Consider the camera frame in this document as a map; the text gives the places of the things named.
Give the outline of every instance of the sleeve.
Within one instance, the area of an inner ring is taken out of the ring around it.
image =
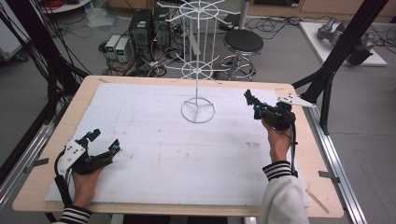
[[[61,218],[53,224],[86,224],[92,212],[74,205],[66,206]]]
[[[277,161],[262,168],[268,186],[262,200],[259,223],[309,223],[300,181],[291,175],[288,161]]]

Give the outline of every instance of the white board on floor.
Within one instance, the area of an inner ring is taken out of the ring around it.
[[[245,91],[199,88],[199,96],[214,103],[216,115],[194,124],[180,113],[182,103],[194,96],[193,87],[101,84],[74,139],[100,129],[89,144],[90,155],[107,151],[115,139],[121,151],[101,173],[94,201],[261,204],[269,144]],[[276,103],[275,91],[251,92],[262,102]],[[61,200],[54,184],[46,200]]]
[[[309,43],[312,48],[315,50],[315,53],[318,55],[322,62],[326,61],[327,57],[329,57],[330,52],[332,52],[333,44],[329,42],[327,39],[319,39],[318,38],[318,29],[322,27],[326,22],[307,22],[300,21],[300,26],[306,36],[308,38]],[[334,31],[339,23],[335,23],[332,26],[332,31]],[[361,66],[385,66],[387,63],[379,56],[373,49],[370,50],[373,55],[371,55],[368,59],[366,59]]]

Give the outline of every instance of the black and white cuff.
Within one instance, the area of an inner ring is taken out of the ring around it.
[[[92,212],[90,210],[70,205],[64,208],[59,221],[67,224],[86,224],[90,220],[91,215]]]
[[[267,175],[268,181],[284,175],[291,175],[290,162],[288,161],[276,161],[263,167],[262,170]]]

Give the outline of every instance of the white plastic mount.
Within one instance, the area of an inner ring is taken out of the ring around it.
[[[64,149],[64,154],[59,159],[58,168],[62,173],[65,173],[85,151],[85,148],[75,141],[68,142]]]
[[[278,101],[286,103],[288,105],[300,105],[304,107],[315,107],[315,104],[309,103],[303,99],[301,99],[299,96],[296,95],[287,95],[283,97],[278,97]]]

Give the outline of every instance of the person's arm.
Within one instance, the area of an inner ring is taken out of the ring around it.
[[[290,148],[290,129],[275,131],[264,120],[268,131],[272,163],[262,168],[268,186],[262,199],[260,223],[309,223],[304,207],[304,190],[300,181],[291,175],[287,153]]]
[[[103,168],[89,175],[79,175],[73,172],[76,196],[73,204],[66,206],[61,218],[56,224],[86,224],[90,220],[92,212],[88,210],[95,187]]]

